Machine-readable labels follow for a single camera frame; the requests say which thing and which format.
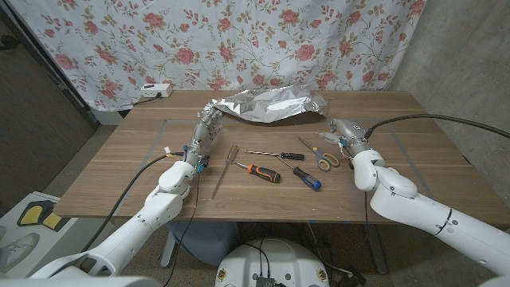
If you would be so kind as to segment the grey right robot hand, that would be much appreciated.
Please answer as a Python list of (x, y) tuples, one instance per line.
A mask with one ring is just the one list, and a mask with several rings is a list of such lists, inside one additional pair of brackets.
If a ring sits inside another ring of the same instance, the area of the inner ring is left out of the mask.
[(331, 120), (329, 132), (317, 132), (316, 135), (330, 144), (344, 148), (355, 157), (362, 151), (371, 150), (372, 146), (364, 137), (366, 130), (350, 120)]

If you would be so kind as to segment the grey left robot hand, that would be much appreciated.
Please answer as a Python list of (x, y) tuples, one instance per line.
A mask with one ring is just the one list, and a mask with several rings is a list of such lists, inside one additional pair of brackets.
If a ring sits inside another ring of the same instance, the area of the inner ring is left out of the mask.
[(222, 117), (222, 112), (216, 108), (202, 113), (202, 118), (196, 125), (192, 140), (185, 151), (184, 162), (193, 167), (199, 165), (200, 160), (206, 155), (208, 147), (222, 129), (220, 125)]

